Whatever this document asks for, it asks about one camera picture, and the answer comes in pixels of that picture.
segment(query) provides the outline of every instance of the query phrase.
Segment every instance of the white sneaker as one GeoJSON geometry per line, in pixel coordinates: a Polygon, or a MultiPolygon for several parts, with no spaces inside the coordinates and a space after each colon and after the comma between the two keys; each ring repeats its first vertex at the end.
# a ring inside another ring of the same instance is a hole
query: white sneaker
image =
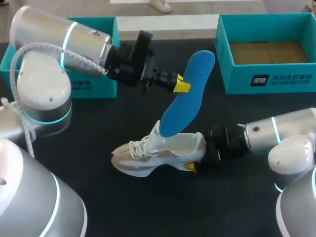
{"type": "Polygon", "coordinates": [[[184,165],[201,160],[206,153],[206,142],[201,133],[178,133],[164,138],[159,134],[158,121],[149,136],[124,144],[112,152],[112,164],[119,171],[137,177],[146,177],[154,169],[169,164],[179,170],[184,165]]]}
{"type": "Polygon", "coordinates": [[[0,0],[0,6],[6,6],[9,4],[9,0],[0,0]]]}
{"type": "Polygon", "coordinates": [[[171,6],[165,0],[150,0],[149,4],[162,13],[170,13],[172,11],[171,6]]]}

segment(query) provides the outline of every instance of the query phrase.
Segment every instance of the cardboard bottom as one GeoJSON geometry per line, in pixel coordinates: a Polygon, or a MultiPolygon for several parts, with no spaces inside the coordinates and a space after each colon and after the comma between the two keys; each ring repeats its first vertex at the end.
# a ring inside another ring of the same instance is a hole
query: cardboard bottom
{"type": "Polygon", "coordinates": [[[230,43],[235,65],[308,63],[298,41],[230,43]]]}

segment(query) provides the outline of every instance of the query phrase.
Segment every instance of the logo on box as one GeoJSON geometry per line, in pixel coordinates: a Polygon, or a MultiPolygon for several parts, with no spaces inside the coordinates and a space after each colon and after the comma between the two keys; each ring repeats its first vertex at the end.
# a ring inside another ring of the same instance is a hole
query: logo on box
{"type": "Polygon", "coordinates": [[[269,75],[254,75],[250,86],[264,86],[267,84],[269,75]]]}

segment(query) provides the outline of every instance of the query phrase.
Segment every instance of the shoe lace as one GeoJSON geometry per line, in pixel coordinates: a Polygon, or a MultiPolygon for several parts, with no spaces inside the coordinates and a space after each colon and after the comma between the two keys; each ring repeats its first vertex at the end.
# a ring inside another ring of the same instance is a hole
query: shoe lace
{"type": "Polygon", "coordinates": [[[139,159],[141,157],[153,157],[154,155],[151,155],[147,153],[146,146],[148,144],[148,137],[143,137],[140,141],[130,141],[128,143],[129,152],[133,159],[139,159]]]}

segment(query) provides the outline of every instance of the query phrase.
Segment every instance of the blue insole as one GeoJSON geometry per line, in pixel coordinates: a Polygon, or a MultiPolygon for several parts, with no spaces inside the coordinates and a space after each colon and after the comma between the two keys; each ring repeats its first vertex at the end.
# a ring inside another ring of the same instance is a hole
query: blue insole
{"type": "Polygon", "coordinates": [[[204,87],[214,63],[215,55],[207,50],[191,56],[183,75],[183,81],[191,85],[190,91],[179,93],[164,112],[159,129],[162,137],[171,137],[181,132],[198,114],[204,87]]]}

